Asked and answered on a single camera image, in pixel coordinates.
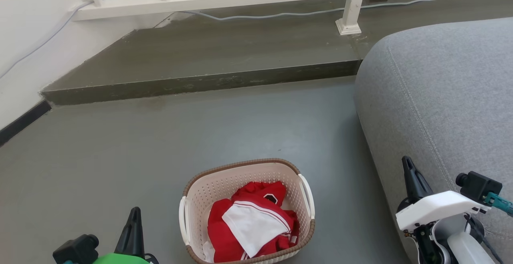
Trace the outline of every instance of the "beige plastic basket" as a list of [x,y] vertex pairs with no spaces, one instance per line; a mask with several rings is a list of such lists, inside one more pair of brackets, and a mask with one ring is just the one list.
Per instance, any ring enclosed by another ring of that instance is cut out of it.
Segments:
[[290,162],[282,159],[260,159],[217,167],[196,175],[185,187],[180,201],[180,231],[189,255],[206,264],[203,243],[207,239],[207,220],[212,204],[230,198],[237,189],[251,181],[281,181],[287,188],[282,208],[293,210],[300,223],[296,246],[270,255],[230,262],[231,264],[271,264],[296,255],[306,245],[315,229],[315,206],[305,177]]

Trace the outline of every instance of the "red garment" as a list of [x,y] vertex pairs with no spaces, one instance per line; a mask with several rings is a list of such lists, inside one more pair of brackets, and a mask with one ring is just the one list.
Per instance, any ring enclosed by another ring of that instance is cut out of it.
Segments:
[[249,182],[231,200],[215,202],[208,219],[214,262],[239,261],[295,246],[299,222],[294,211],[280,208],[285,195],[281,182]]

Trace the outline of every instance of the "white wall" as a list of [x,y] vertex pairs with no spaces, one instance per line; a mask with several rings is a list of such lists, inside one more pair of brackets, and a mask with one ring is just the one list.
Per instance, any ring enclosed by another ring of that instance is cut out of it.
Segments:
[[[0,71],[26,54],[88,0],[0,0]],[[0,129],[41,101],[39,91],[136,28],[167,14],[70,22],[44,47],[0,79]]]

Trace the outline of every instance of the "gray sofa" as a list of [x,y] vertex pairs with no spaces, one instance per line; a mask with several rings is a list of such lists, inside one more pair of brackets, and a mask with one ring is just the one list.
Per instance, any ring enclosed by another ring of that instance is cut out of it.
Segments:
[[[513,18],[383,38],[358,71],[355,104],[391,213],[406,196],[404,155],[435,193],[459,191],[456,176],[476,171],[502,182],[500,195],[513,200]],[[478,217],[513,263],[513,218],[495,208]],[[401,238],[415,259],[413,242]]]

